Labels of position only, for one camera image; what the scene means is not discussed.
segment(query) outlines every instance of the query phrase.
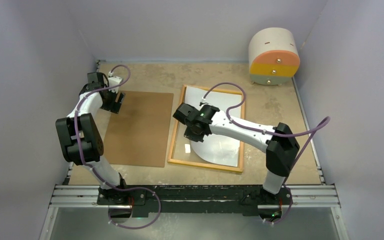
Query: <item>cylindrical container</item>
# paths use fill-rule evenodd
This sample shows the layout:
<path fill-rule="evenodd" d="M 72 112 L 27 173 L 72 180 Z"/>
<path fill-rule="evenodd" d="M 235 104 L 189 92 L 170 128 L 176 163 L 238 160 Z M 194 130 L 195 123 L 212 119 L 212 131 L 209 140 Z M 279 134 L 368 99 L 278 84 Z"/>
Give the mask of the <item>cylindrical container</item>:
<path fill-rule="evenodd" d="M 248 57 L 251 81 L 263 85 L 290 81 L 300 66 L 294 36 L 280 27 L 257 32 L 249 43 Z"/>

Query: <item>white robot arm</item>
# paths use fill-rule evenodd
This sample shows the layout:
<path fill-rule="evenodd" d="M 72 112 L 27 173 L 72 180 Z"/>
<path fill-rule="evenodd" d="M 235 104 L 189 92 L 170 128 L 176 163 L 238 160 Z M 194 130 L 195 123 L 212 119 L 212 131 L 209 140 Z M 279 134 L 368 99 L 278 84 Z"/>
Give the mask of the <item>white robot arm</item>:
<path fill-rule="evenodd" d="M 80 100 L 76 104 L 76 107 L 70 114 L 67 115 L 67 117 L 58 119 L 55 123 L 62 153 L 67 162 L 74 162 L 76 165 L 81 165 L 88 170 L 91 169 L 90 167 L 82 164 L 79 156 L 79 147 L 76 139 L 74 138 L 74 116 L 78 105 L 81 104 L 81 106 L 79 106 L 77 116 L 80 126 L 79 129 L 83 134 L 82 149 L 85 161 L 89 165 L 92 165 L 93 169 L 100 177 L 105 179 L 107 183 L 113 186 L 125 185 L 125 182 L 123 181 L 123 178 L 121 178 L 120 174 L 111 167 L 107 159 L 103 156 L 104 144 L 94 122 L 94 117 L 96 116 L 99 108 L 109 110 L 113 113 L 118 113 L 124 94 L 121 93 L 117 99 L 118 88 L 113 88 L 104 92 L 95 92 L 86 97 L 89 92 L 95 89 L 103 88 L 106 85 L 104 81 L 105 75 L 103 73 L 92 72 L 87 75 L 87 78 L 88 84 L 86 84 L 80 92 Z M 107 84 L 109 87 L 112 87 L 120 84 L 121 81 L 122 79 L 120 77 L 112 76 L 108 79 Z M 111 187 L 101 181 L 96 174 L 92 175 L 99 182 L 101 189 L 111 189 Z"/>
<path fill-rule="evenodd" d="M 189 104 L 182 103 L 173 117 L 187 126 L 184 136 L 191 141 L 203 142 L 204 136 L 209 134 L 223 135 L 247 143 L 266 153 L 268 171 L 263 189 L 272 194 L 277 194 L 281 189 L 300 149 L 294 137 L 265 134 L 266 131 L 273 130 L 280 134 L 291 134 L 291 129 L 286 124 L 279 123 L 275 127 L 232 117 L 236 123 L 260 131 L 245 129 L 233 124 L 224 111 L 210 104 L 204 104 L 198 110 Z"/>

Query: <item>white curved plastic sheet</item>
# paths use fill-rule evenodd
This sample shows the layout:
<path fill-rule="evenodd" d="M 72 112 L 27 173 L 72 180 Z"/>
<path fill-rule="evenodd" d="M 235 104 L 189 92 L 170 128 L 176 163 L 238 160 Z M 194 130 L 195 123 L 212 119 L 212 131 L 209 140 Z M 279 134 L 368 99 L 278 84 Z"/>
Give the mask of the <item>white curved plastic sheet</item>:
<path fill-rule="evenodd" d="M 186 87 L 184 102 L 197 109 L 201 109 L 200 101 L 206 90 L 191 87 Z M 218 107 L 222 111 L 230 106 L 236 105 L 242 101 L 242 96 L 239 94 L 231 94 L 224 92 L 212 91 L 208 94 L 205 101 L 209 104 Z M 241 106 L 230 111 L 233 117 L 241 117 Z M 240 141 L 220 135 L 204 136 L 203 142 L 190 142 L 192 150 L 203 160 L 219 165 L 231 167 L 238 166 Z"/>

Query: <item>black mounting plate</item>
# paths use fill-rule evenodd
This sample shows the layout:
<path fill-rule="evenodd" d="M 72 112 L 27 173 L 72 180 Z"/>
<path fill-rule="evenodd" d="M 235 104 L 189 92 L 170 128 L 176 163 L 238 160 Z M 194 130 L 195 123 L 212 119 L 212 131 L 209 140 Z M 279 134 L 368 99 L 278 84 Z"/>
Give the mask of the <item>black mounting plate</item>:
<path fill-rule="evenodd" d="M 144 187 L 154 191 L 161 200 L 162 213 L 235 213 L 243 216 L 261 216 L 267 209 L 258 206 L 289 205 L 288 190 L 282 187 L 274 195 L 263 190 L 262 185 L 127 185 L 127 188 Z M 158 201 L 146 190 L 123 192 L 119 199 L 98 197 L 98 205 L 128 205 L 126 197 L 134 199 L 132 217 L 146 218 L 158 211 Z"/>

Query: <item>gray wall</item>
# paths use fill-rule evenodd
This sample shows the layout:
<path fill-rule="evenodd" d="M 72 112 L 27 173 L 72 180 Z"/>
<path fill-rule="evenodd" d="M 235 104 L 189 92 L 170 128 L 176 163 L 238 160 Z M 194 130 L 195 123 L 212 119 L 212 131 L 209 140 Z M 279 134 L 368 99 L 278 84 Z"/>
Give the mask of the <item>gray wall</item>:
<path fill-rule="evenodd" d="M 0 239 L 37 239 L 67 173 L 55 130 L 94 59 L 61 0 L 0 0 Z"/>
<path fill-rule="evenodd" d="M 330 0 L 296 76 L 320 164 L 350 238 L 384 239 L 384 1 Z"/>
<path fill-rule="evenodd" d="M 248 61 L 259 30 L 289 29 L 299 47 L 327 0 L 65 0 L 97 59 Z"/>

